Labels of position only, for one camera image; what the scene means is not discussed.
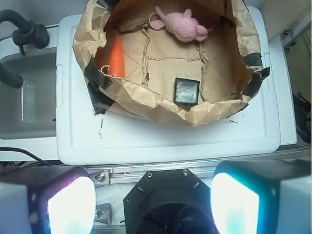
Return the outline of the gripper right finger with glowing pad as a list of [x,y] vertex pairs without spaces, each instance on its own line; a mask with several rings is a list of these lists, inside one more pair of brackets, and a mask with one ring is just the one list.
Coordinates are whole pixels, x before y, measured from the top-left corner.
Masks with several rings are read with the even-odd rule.
[[233,160],[215,169],[211,209],[221,234],[310,234],[308,160]]

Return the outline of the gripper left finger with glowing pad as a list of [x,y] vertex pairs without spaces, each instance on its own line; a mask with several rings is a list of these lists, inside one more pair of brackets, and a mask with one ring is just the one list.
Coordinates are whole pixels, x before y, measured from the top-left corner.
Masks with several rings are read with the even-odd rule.
[[0,170],[2,234],[89,234],[96,190],[80,166]]

